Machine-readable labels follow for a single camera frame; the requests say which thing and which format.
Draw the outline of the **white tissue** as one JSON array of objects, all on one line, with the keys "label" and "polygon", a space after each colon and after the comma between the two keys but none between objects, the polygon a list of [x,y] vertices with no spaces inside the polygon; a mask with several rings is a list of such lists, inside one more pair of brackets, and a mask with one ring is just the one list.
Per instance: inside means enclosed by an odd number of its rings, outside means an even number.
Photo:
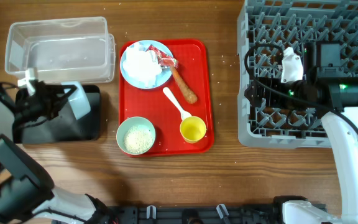
[{"label": "white tissue", "polygon": [[126,49],[122,69],[127,82],[143,89],[153,88],[162,73],[157,54],[139,42]]}]

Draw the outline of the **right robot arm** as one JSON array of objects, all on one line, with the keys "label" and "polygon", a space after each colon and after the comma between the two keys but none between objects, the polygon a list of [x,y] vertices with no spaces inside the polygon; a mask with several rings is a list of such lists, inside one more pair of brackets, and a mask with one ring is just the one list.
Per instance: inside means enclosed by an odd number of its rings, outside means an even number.
[{"label": "right robot arm", "polygon": [[262,103],[285,110],[313,108],[331,144],[341,189],[340,217],[303,197],[275,199],[280,223],[358,223],[358,77],[341,66],[337,42],[309,42],[303,55],[279,49],[281,78],[252,77],[244,92],[252,106]]}]

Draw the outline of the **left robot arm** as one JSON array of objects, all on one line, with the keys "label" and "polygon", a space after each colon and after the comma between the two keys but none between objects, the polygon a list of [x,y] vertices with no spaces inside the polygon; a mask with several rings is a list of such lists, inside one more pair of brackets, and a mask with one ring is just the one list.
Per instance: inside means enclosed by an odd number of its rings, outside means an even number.
[{"label": "left robot arm", "polygon": [[70,97],[86,93],[79,83],[46,84],[31,80],[28,93],[16,100],[0,82],[0,223],[25,223],[49,218],[60,223],[119,223],[114,210],[88,194],[74,194],[55,186],[49,173],[16,143],[23,130],[58,117]]}]

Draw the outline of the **light blue bowl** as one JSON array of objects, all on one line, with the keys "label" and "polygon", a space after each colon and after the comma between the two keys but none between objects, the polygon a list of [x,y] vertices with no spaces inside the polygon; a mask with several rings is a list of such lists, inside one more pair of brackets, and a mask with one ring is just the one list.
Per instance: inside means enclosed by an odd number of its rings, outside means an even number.
[{"label": "light blue bowl", "polygon": [[61,82],[63,86],[74,85],[76,90],[68,97],[76,120],[81,119],[91,111],[90,102],[80,82]]}]

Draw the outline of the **red snack wrapper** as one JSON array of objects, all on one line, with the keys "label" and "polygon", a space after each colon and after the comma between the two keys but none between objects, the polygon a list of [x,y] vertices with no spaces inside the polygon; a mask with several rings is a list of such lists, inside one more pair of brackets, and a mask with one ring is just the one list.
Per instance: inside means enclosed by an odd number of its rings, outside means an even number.
[{"label": "red snack wrapper", "polygon": [[178,60],[177,59],[173,58],[169,54],[162,52],[161,50],[154,47],[153,45],[150,45],[148,47],[147,51],[152,51],[156,54],[158,64],[162,68],[171,68],[171,67],[178,68]]}]

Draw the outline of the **yellow plastic cup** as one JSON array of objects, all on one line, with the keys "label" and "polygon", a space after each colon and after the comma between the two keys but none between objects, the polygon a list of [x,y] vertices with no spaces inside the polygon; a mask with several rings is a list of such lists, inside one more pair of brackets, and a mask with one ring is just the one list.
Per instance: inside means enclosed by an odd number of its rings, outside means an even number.
[{"label": "yellow plastic cup", "polygon": [[206,131],[205,122],[197,116],[185,118],[180,124],[181,136],[190,144],[200,141],[206,135]]}]

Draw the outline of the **green bowl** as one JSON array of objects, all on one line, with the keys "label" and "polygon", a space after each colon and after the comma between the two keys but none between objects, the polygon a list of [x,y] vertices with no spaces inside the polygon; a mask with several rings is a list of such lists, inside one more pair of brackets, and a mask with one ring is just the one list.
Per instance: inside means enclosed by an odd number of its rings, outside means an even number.
[{"label": "green bowl", "polygon": [[[155,142],[155,139],[156,139],[155,128],[154,128],[153,124],[148,119],[139,117],[139,116],[128,118],[121,123],[121,125],[118,127],[117,133],[116,133],[116,141],[117,141],[118,146],[120,147],[120,149],[123,152],[125,152],[127,154],[129,154],[129,153],[126,151],[126,149],[124,147],[124,135],[129,130],[129,128],[131,128],[133,126],[137,126],[137,125],[142,125],[142,126],[146,126],[147,128],[149,128],[154,136],[154,142]],[[129,155],[138,156],[141,154],[129,154]]]}]

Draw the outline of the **white rice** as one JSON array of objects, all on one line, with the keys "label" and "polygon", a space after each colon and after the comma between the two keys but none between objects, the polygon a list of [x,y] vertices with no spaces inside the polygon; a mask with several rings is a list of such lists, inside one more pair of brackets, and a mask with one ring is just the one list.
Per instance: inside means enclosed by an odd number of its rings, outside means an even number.
[{"label": "white rice", "polygon": [[153,143],[154,136],[146,126],[133,126],[124,135],[124,147],[129,154],[143,154]]}]

